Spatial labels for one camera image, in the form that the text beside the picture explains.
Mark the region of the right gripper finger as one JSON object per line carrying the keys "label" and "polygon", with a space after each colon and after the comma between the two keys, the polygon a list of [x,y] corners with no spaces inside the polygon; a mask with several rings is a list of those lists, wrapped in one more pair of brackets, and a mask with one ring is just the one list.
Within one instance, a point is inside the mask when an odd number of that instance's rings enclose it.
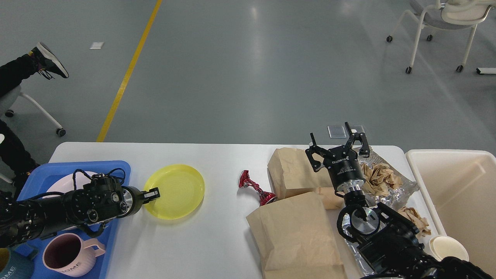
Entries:
{"label": "right gripper finger", "polygon": [[[310,137],[311,137],[311,143],[309,143],[308,149],[305,150],[305,154],[311,164],[313,171],[318,172],[322,168],[326,168],[326,169],[331,168],[330,159],[333,158],[333,153],[330,150],[318,146],[313,133],[310,133]],[[319,155],[324,160],[322,162],[316,160],[313,157],[314,154]]]}
{"label": "right gripper finger", "polygon": [[355,141],[359,141],[362,146],[358,152],[358,155],[365,158],[370,157],[370,147],[367,143],[365,133],[353,132],[348,122],[345,122],[345,128],[349,134],[349,138],[343,146],[343,153],[347,154],[350,150],[352,150]]}

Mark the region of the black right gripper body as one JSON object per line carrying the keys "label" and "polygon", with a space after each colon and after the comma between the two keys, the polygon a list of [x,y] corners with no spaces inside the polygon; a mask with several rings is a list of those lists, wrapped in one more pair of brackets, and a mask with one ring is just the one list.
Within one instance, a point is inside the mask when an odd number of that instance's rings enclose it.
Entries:
{"label": "black right gripper body", "polygon": [[330,148],[325,155],[325,166],[336,192],[362,189],[365,176],[358,162],[358,153],[343,145]]}

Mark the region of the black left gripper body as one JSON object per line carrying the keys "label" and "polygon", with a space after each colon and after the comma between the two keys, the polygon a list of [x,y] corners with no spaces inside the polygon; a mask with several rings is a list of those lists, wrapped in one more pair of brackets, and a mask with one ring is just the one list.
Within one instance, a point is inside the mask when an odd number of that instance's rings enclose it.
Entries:
{"label": "black left gripper body", "polygon": [[124,201],[126,203],[126,212],[122,217],[128,217],[136,214],[144,204],[146,191],[140,191],[133,186],[122,187]]}

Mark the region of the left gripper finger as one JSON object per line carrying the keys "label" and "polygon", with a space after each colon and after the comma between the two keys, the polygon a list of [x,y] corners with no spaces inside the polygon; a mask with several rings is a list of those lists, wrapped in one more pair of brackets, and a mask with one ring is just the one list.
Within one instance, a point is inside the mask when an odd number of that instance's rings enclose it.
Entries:
{"label": "left gripper finger", "polygon": [[160,198],[160,190],[159,188],[152,188],[148,191],[143,191],[143,203],[149,203]]}

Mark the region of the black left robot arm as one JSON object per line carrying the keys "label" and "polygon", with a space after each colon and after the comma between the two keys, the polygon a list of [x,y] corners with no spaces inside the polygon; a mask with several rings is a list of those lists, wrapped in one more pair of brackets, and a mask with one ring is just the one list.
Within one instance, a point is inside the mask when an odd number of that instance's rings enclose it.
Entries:
{"label": "black left robot arm", "polygon": [[98,237],[115,218],[136,214],[142,205],[160,198],[158,188],[140,191],[124,186],[124,177],[95,174],[81,189],[46,192],[23,201],[1,192],[0,245],[12,247],[33,239],[47,239],[71,227]]}

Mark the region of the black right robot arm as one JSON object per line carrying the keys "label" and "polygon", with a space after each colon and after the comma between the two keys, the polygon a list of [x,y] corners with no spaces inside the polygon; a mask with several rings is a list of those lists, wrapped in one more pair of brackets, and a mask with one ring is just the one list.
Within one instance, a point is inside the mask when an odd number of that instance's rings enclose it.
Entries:
{"label": "black right robot arm", "polygon": [[310,134],[312,142],[305,154],[315,172],[328,171],[335,195],[343,198],[338,233],[358,245],[361,257],[374,271],[368,278],[489,279],[489,274],[469,261],[454,256],[439,261],[428,255],[413,222],[382,202],[367,202],[358,157],[370,157],[370,147],[365,133],[353,132],[347,122],[345,128],[349,134],[345,145],[325,149]]}

